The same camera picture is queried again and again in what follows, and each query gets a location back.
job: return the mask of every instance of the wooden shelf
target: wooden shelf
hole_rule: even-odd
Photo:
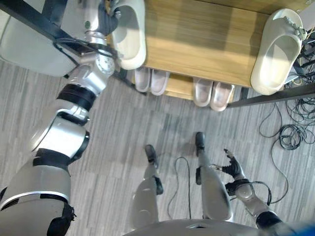
[[[151,68],[250,87],[268,15],[197,0],[146,0]]]
[[[193,80],[192,77],[171,74],[164,95],[193,100]]]
[[[249,11],[271,15],[281,8],[290,8],[294,11],[303,10],[309,6],[307,0],[200,0],[224,6],[231,6]]]

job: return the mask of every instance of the black cable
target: black cable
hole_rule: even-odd
[[[66,53],[62,48],[58,47],[57,44],[55,42],[53,42],[53,46],[62,54],[64,54],[67,58],[69,58],[73,64],[75,64],[75,66],[79,66],[79,63],[72,57],[70,56],[68,53]]]
[[[280,120],[281,120],[280,128],[273,135],[264,135],[261,132],[261,127],[262,127],[263,123],[271,116],[271,114],[273,113],[275,108],[277,108],[277,112],[279,113],[279,116],[280,116]],[[270,204],[278,203],[279,201],[281,201],[287,195],[288,189],[289,189],[289,182],[288,182],[286,174],[276,165],[275,160],[274,160],[273,149],[275,147],[275,144],[276,144],[276,142],[279,142],[283,149],[295,150],[302,144],[303,141],[307,144],[315,143],[315,135],[312,131],[308,130],[307,127],[308,126],[303,127],[299,124],[283,125],[283,117],[282,117],[282,114],[281,114],[279,107],[276,103],[274,104],[274,107],[273,107],[272,111],[270,112],[270,114],[268,114],[259,125],[259,133],[261,136],[263,136],[265,138],[272,138],[272,137],[275,137],[277,134],[279,134],[277,139],[272,144],[272,147],[270,149],[270,155],[271,155],[271,160],[272,160],[273,165],[282,174],[282,176],[285,179],[285,186],[284,186],[285,191],[280,198],[278,198],[277,200],[275,200],[273,202],[270,201]],[[309,132],[312,135],[312,138],[310,138],[309,141],[307,140],[307,132]]]
[[[112,49],[110,46],[108,45],[103,45],[102,49],[109,52],[110,54],[107,54],[105,52],[101,52],[100,49],[97,49],[97,48],[94,48],[94,47],[91,47],[89,45],[89,42],[87,41],[84,41],[84,40],[81,40],[81,39],[74,39],[74,38],[58,38],[54,41],[54,43],[56,44],[65,44],[65,43],[73,43],[73,44],[78,44],[82,47],[85,47],[87,49],[89,49],[90,51],[93,51],[93,52],[96,52],[100,55],[103,55],[103,56],[106,56],[106,57],[109,57],[109,58],[113,58],[114,55],[116,55],[116,52],[114,51],[114,49]]]
[[[174,193],[173,197],[171,198],[171,200],[169,201],[169,203],[168,203],[168,205],[167,205],[167,214],[168,214],[168,217],[169,217],[170,219],[173,219],[173,217],[172,217],[171,214],[169,213],[169,207],[170,207],[172,201],[174,200],[174,198],[176,197],[176,195],[177,195],[177,193],[178,193],[178,189],[179,189],[179,178],[178,178],[178,172],[177,172],[176,164],[177,164],[177,161],[180,160],[180,159],[183,159],[183,160],[186,161],[187,169],[188,169],[188,209],[189,209],[189,219],[191,219],[191,205],[190,205],[190,167],[189,167],[189,163],[188,163],[187,159],[184,158],[183,156],[178,157],[178,158],[174,161],[174,169],[175,169],[175,174],[176,174],[177,187],[176,187],[176,190],[175,190],[175,193]]]
[[[310,77],[310,76],[313,76],[313,75],[315,75],[315,71],[306,74],[307,77]]]
[[[315,97],[297,99],[293,102],[295,103],[293,106],[289,101],[285,102],[287,113],[291,119],[306,127],[315,125]]]

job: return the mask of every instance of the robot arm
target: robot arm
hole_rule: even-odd
[[[106,46],[102,33],[88,31],[86,36],[96,48]],[[102,52],[81,57],[69,83],[44,112],[29,141],[30,160],[0,194],[0,235],[66,234],[74,218],[68,165],[89,143],[84,128],[89,110],[115,70],[111,54]]]
[[[258,228],[267,229],[282,223],[282,220],[270,210],[269,206],[257,197],[252,184],[246,179],[243,169],[235,156],[227,149],[224,151],[230,159],[230,165],[225,167],[216,166],[216,168],[231,175],[235,180],[233,183],[225,185],[228,194],[236,196],[244,203]]]

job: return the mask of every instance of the slipper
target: slipper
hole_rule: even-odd
[[[118,63],[125,70],[139,68],[146,58],[144,0],[120,0],[113,8],[121,13],[112,32]]]
[[[150,68],[140,67],[134,70],[135,85],[139,92],[147,92],[149,90],[150,78]]]
[[[306,37],[302,27],[300,16],[291,9],[280,9],[268,18],[251,75],[254,90],[271,95],[281,89]]]
[[[193,78],[193,102],[198,107],[208,106],[210,103],[213,81]]]
[[[234,90],[234,85],[214,82],[210,107],[212,110],[221,112],[226,109]]]
[[[160,96],[165,92],[170,72],[161,70],[152,70],[151,75],[151,93]]]

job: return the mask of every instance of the gray striped carpet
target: gray striped carpet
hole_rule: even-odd
[[[0,61],[0,188],[28,159],[24,152],[26,137],[43,108],[54,100],[66,79],[53,78]],[[144,97],[111,79],[108,88],[91,110],[87,129],[92,140],[83,157],[70,166],[72,178],[71,205],[76,220],[68,236],[120,236],[129,232],[129,212],[133,192],[144,174],[145,144],[152,144],[160,157],[159,173],[164,194],[158,196],[159,218],[167,220],[167,203],[176,186],[173,162],[185,156],[191,166],[192,215],[201,218],[201,188],[194,184],[197,158],[194,133],[206,133],[206,151],[213,163],[227,165],[223,148],[237,155],[250,180],[266,182],[276,199],[284,190],[284,179],[272,165],[270,148],[275,140],[259,135],[258,125],[270,112],[272,104],[227,109],[216,113],[198,108],[193,102],[168,96]],[[291,123],[279,103],[284,124]],[[274,113],[263,126],[266,134],[280,125]],[[288,195],[271,208],[284,221],[296,222],[315,218],[315,145],[302,144],[295,151],[279,145],[275,161],[288,174]],[[187,218],[187,169],[179,166],[179,194],[171,205],[174,218]],[[224,182],[231,178],[221,174]],[[266,200],[267,191],[257,187]],[[235,221],[253,226],[249,214],[238,201],[232,202]]]

